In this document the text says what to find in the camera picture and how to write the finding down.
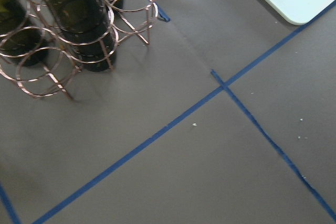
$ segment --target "metal bottle holder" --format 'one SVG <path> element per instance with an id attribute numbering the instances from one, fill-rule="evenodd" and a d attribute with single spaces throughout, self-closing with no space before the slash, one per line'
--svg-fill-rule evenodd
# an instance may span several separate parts
<path id="1" fill-rule="evenodd" d="M 149 45 L 150 43 L 150 29 L 153 27 L 154 22 L 158 17 L 158 6 L 156 5 L 156 0 L 146 0 L 148 4 L 142 8 L 134 10 L 119 9 L 115 6 L 115 3 L 119 0 L 104 0 L 104 4 L 109 10 L 109 19 L 110 23 L 107 30 L 99 38 L 88 41 L 86 43 L 74 43 L 64 39 L 60 33 L 58 27 L 55 24 L 49 24 L 41 13 L 41 7 L 46 6 L 43 3 L 37 3 L 33 0 L 26 0 L 26 15 L 22 23 L 13 31 L 10 31 L 7 34 L 0 35 L 0 48 L 8 41 L 11 36 L 19 33 L 23 30 L 36 29 L 41 32 L 40 42 L 29 52 L 18 56 L 6 55 L 0 52 L 0 74 L 5 77 L 7 80 L 13 82 L 17 85 L 22 91 L 27 93 L 33 98 L 48 97 L 56 93 L 62 92 L 67 98 L 73 99 L 70 93 L 66 90 L 67 85 L 74 79 L 75 75 L 82 70 L 83 64 L 95 64 L 102 61 L 105 61 L 109 65 L 109 69 L 113 70 L 112 62 L 110 57 L 115 52 L 117 47 L 122 44 L 126 39 L 130 38 L 133 35 L 139 37 L 139 39 L 145 44 Z M 140 25 L 134 27 L 130 21 L 125 18 L 125 13 L 139 13 L 145 12 L 145 21 Z M 130 31 L 123 30 L 117 27 L 114 23 L 114 13 L 116 13 L 121 20 L 130 28 Z M 28 26 L 25 27 L 24 24 L 28 18 L 35 19 L 40 26 Z M 114 45 L 110 51 L 107 51 L 106 46 L 104 45 L 103 39 L 105 36 L 112 36 Z M 42 42 L 48 40 L 49 43 L 53 43 L 54 46 L 45 46 L 41 47 Z M 100 43 L 104 57 L 97 61 L 85 61 L 77 58 L 71 53 L 69 49 L 71 46 L 86 46 L 93 43 Z M 34 69 L 23 67 L 26 60 L 33 54 L 47 50 L 49 55 L 47 58 L 52 57 L 52 62 L 39 61 L 39 63 L 34 67 Z M 22 57 L 20 63 L 15 66 L 15 71 L 12 71 L 12 74 L 9 74 L 6 70 L 8 66 L 13 64 L 8 61 L 8 58 L 19 58 Z M 67 64 L 65 73 L 62 73 L 62 76 L 59 77 L 59 74 L 56 73 L 57 70 L 64 67 L 64 61 Z M 25 77 L 23 72 L 29 71 L 29 77 Z M 43 80 L 51 81 L 51 84 L 41 87 L 40 83 Z M 33 84 L 37 89 L 42 89 L 35 91 L 32 88 Z"/>

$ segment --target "wine rack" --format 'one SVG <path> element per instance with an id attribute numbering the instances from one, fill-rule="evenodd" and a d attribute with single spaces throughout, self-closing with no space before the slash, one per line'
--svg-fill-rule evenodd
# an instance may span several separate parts
<path id="1" fill-rule="evenodd" d="M 34 25 L 25 26 L 24 20 L 14 30 L 1 34 L 0 48 L 12 36 L 24 30 L 39 30 L 41 33 L 40 42 L 29 52 L 17 56 L 6 55 L 0 51 L 0 74 L 32 98 L 49 97 L 57 93 L 63 93 L 72 100 L 73 97 L 68 92 L 67 86 L 75 80 L 77 74 L 85 70 L 84 65 L 106 61 L 108 69 L 112 71 L 111 56 L 116 52 L 117 47 L 121 46 L 128 38 L 137 36 L 144 45 L 150 44 L 150 29 L 158 17 L 156 0 L 139 0 L 139 3 L 144 3 L 144 6 L 134 9 L 117 7 L 116 3 L 120 1 L 124 0 L 103 0 L 110 22 L 105 33 L 86 43 L 74 43 L 63 37 L 54 21 L 47 20 L 43 12 L 43 9 L 47 8 L 46 3 L 25 0 L 25 20 L 33 19 L 35 21 Z M 144 21 L 140 24 L 133 24 L 132 16 L 136 14 L 143 14 L 144 16 Z M 112 36 L 113 38 L 114 45 L 110 51 L 107 51 L 104 44 L 103 38 L 105 36 Z M 94 43 L 100 44 L 104 58 L 95 61 L 79 59 L 71 50 L 72 46 L 85 46 Z M 47 52 L 45 59 L 40 60 L 33 67 L 24 67 L 25 62 L 32 55 L 42 51 Z M 19 58 L 20 62 L 17 65 L 13 64 L 10 58 Z"/>

